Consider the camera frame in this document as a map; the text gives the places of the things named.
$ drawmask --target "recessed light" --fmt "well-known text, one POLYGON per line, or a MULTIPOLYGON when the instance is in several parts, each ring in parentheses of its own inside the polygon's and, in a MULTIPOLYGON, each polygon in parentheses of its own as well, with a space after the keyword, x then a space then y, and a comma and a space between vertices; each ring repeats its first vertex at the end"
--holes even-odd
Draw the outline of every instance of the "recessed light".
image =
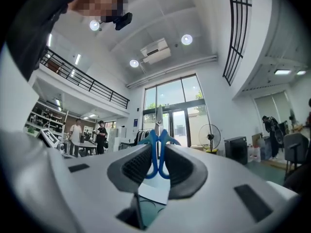
POLYGON ((78 54, 78 56, 77 56, 77 58, 76 58, 76 62, 75 62, 76 65, 79 63, 80 58, 81 58, 81 55, 78 54))
POLYGON ((299 71, 297 72, 297 75, 304 75, 306 73, 306 71, 299 71))
POLYGON ((51 46, 51 41, 52 41, 52 35, 50 34, 50 35, 49 35, 49 40, 48 40, 48 47, 51 46))
POLYGON ((290 70, 276 70, 276 71, 274 72, 275 75, 288 75, 288 74, 290 74, 290 73, 291 73, 290 70))
POLYGON ((99 29, 99 22, 98 20, 92 20, 90 23, 89 23, 89 27, 93 30, 93 31, 96 31, 99 29))
POLYGON ((138 66, 139 66, 139 63, 138 63, 137 60, 131 60, 131 61, 130 61, 130 65, 131 65, 131 67, 138 67, 138 66))
POLYGON ((184 45, 190 45, 192 43, 192 36, 190 34, 185 34, 182 38, 181 38, 181 42, 184 45))

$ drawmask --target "white shirt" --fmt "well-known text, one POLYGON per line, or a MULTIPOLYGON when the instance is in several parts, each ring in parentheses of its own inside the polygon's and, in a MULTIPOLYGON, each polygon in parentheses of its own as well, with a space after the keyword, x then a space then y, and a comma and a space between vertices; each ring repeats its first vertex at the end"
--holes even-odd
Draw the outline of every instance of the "white shirt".
POLYGON ((80 134, 82 133, 81 126, 76 124, 72 125, 70 132, 72 132, 71 140, 79 142, 80 134))

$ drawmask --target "black railing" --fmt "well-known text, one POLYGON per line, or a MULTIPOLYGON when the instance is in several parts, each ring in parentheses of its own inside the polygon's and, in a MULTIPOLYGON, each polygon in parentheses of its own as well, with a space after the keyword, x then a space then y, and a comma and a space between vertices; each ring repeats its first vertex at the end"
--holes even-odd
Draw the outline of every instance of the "black railing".
POLYGON ((40 62, 50 70, 84 90, 127 109, 129 99, 88 76, 48 47, 46 47, 44 56, 41 58, 40 62))
POLYGON ((230 0, 231 38, 223 77, 231 85, 243 59, 247 21, 252 4, 250 0, 230 0))

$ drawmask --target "standing fan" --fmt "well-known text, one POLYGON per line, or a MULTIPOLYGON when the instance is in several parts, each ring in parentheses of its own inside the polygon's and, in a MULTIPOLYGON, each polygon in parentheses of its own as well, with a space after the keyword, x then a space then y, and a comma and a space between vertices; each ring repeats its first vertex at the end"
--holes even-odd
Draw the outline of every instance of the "standing fan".
POLYGON ((199 141, 205 150, 212 152, 220 144, 220 131, 213 124, 205 124, 199 131, 199 141))

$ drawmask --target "scissors blade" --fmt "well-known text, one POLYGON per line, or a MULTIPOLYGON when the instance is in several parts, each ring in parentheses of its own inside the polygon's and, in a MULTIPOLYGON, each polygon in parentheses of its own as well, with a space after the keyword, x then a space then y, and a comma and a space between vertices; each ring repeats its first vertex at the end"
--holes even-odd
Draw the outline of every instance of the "scissors blade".
POLYGON ((160 105, 158 110, 157 110, 157 114, 156 114, 155 120, 156 120, 156 122, 155 122, 155 132, 159 133, 159 135, 161 135, 161 133, 163 131, 163 110, 162 110, 162 105, 160 105))

